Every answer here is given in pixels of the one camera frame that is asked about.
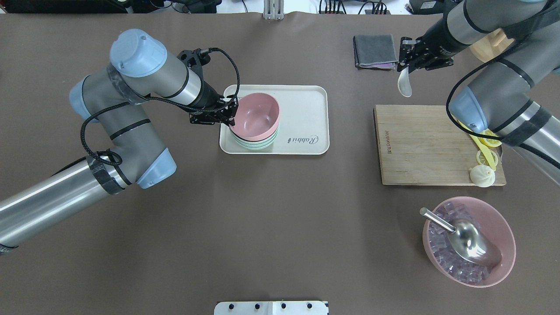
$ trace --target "white spoon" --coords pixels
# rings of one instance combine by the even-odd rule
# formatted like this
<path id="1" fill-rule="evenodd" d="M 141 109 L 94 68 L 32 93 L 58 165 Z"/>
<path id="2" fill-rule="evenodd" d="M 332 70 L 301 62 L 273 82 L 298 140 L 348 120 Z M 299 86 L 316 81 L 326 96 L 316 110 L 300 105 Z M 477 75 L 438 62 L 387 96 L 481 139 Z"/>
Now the white spoon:
<path id="1" fill-rule="evenodd" d="M 396 82 L 399 92 L 405 98 L 412 96 L 412 87 L 410 86 L 410 79 L 408 78 L 408 67 L 400 72 L 399 79 Z"/>

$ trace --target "blue joint cap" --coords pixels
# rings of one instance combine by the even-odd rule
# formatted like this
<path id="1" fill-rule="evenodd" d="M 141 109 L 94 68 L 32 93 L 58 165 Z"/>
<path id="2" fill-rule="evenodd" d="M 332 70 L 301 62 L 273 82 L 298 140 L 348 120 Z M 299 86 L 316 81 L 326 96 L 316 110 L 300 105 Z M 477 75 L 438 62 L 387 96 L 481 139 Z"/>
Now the blue joint cap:
<path id="1" fill-rule="evenodd" d="M 158 71 L 167 59 L 167 49 L 143 30 L 124 31 L 109 51 L 111 64 L 122 75 L 139 78 Z"/>
<path id="2" fill-rule="evenodd" d="M 89 118 L 89 116 L 91 116 L 90 112 L 88 112 L 86 108 L 86 103 L 83 102 L 83 93 L 82 93 L 83 83 L 86 81 L 87 77 L 88 76 L 84 77 L 82 81 L 74 85 L 74 87 L 70 90 L 70 95 L 68 96 L 72 109 L 74 109 L 74 112 L 80 115 L 83 118 L 83 120 L 86 120 L 87 118 Z M 91 122 L 99 123 L 97 119 L 93 119 Z"/>
<path id="3" fill-rule="evenodd" d="M 146 189 L 173 175 L 176 170 L 177 165 L 169 153 L 169 149 L 165 148 L 136 183 Z"/>
<path id="4" fill-rule="evenodd" d="M 473 91 L 467 86 L 449 103 L 449 111 L 474 132 L 488 129 L 486 116 Z"/>

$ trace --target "white tray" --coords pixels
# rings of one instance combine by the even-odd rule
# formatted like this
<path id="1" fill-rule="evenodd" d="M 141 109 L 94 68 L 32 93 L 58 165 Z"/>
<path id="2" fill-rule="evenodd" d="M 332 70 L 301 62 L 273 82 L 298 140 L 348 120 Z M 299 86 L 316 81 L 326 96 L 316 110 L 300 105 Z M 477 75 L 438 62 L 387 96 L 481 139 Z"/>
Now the white tray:
<path id="1" fill-rule="evenodd" d="M 235 92 L 231 85 L 223 92 Z M 253 151 L 235 142 L 230 128 L 220 126 L 220 148 L 229 154 L 319 155 L 330 145 L 329 114 L 324 88 L 316 85 L 241 85 L 238 97 L 263 92 L 274 96 L 280 105 L 278 135 L 267 148 Z"/>

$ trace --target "folded napkin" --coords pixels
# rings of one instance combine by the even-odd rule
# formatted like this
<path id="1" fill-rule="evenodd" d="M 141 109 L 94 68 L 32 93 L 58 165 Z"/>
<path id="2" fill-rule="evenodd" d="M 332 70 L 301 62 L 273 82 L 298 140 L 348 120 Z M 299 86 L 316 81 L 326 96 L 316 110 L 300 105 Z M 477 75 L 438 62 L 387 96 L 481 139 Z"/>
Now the folded napkin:
<path id="1" fill-rule="evenodd" d="M 395 67 L 398 60 L 392 35 L 356 35 L 353 42 L 356 67 L 384 70 Z"/>

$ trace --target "tabletop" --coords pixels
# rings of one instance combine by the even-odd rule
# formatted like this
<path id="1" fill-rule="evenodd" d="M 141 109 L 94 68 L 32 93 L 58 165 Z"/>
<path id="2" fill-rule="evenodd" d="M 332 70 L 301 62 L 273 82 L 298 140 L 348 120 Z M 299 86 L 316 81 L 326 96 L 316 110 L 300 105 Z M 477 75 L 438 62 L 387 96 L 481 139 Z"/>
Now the tabletop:
<path id="1" fill-rule="evenodd" d="M 181 110 L 145 104 L 178 169 L 149 188 L 131 186 L 1 257 L 2 314 L 212 314 L 220 301 L 327 300 L 331 314 L 554 314 L 560 309 L 560 194 L 505 148 L 503 187 L 383 186 L 375 104 L 443 105 L 480 64 L 411 74 L 354 66 L 352 36 L 415 38 L 436 16 L 231 15 L 0 16 L 0 198 L 85 155 L 68 92 L 105 67 L 111 43 L 140 28 L 171 52 L 220 47 L 242 84 L 318 85 L 328 94 L 330 148 L 318 156 L 229 155 L 219 126 L 188 123 Z M 213 56 L 204 78 L 235 83 Z M 560 114 L 552 75 L 531 90 Z M 90 126 L 95 150 L 111 146 Z M 422 246 L 421 207 L 454 196 L 494 206 L 517 243 L 509 277 L 485 289 L 449 280 Z"/>

